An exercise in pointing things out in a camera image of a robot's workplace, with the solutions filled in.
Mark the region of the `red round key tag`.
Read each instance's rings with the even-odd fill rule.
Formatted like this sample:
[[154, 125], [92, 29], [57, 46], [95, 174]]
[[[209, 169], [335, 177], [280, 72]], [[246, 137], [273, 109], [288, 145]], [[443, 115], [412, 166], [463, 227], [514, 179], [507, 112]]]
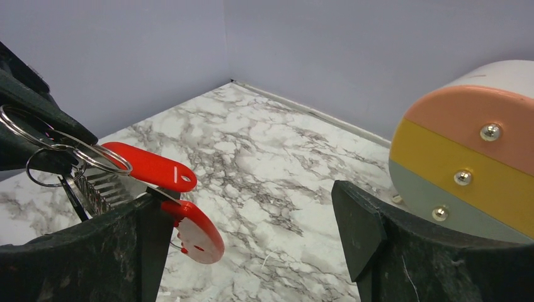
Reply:
[[195, 204], [189, 201], [165, 201], [161, 208], [175, 220], [181, 240], [180, 251], [201, 264], [218, 262], [224, 252], [224, 241], [209, 219]]

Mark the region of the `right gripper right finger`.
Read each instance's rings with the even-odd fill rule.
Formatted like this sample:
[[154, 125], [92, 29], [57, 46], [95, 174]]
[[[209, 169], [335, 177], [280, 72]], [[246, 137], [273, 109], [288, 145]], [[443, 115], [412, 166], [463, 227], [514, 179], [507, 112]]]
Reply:
[[533, 300], [533, 245], [447, 229], [348, 181], [331, 197], [362, 301]]

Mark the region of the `silver spiral keyring holder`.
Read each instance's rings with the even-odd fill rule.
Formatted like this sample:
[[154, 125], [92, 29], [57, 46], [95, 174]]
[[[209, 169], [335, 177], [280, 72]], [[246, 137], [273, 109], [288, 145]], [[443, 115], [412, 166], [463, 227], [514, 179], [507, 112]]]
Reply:
[[27, 160], [27, 176], [43, 187], [61, 187], [82, 221], [96, 217], [149, 193], [178, 200], [179, 192], [139, 181], [127, 172], [132, 168], [113, 164], [119, 156], [103, 148], [80, 151], [58, 144], [40, 148]]

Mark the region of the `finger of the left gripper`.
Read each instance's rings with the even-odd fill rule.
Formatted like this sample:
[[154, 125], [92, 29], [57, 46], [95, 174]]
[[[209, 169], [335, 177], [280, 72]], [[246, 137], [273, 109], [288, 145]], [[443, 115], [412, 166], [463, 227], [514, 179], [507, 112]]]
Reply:
[[50, 94], [47, 83], [5, 44], [1, 45], [1, 107], [19, 128], [34, 137], [29, 141], [1, 125], [1, 170], [25, 168], [44, 172], [69, 172], [77, 163], [67, 152], [45, 150], [60, 143], [60, 133], [88, 145], [97, 136], [62, 111]]

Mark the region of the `red oval key tag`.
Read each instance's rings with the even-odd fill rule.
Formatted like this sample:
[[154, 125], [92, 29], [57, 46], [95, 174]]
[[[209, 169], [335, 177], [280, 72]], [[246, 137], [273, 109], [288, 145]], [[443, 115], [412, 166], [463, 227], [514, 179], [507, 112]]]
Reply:
[[179, 193], [197, 185], [195, 173], [180, 162], [122, 142], [107, 142], [103, 147], [123, 157], [132, 166], [130, 175], [140, 181]]

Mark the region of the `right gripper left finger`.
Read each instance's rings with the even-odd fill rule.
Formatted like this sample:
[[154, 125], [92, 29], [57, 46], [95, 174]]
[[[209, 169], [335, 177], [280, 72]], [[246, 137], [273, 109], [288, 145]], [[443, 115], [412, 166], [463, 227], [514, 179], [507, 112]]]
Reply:
[[1, 247], [2, 301], [155, 301], [173, 217], [143, 195], [23, 245]]

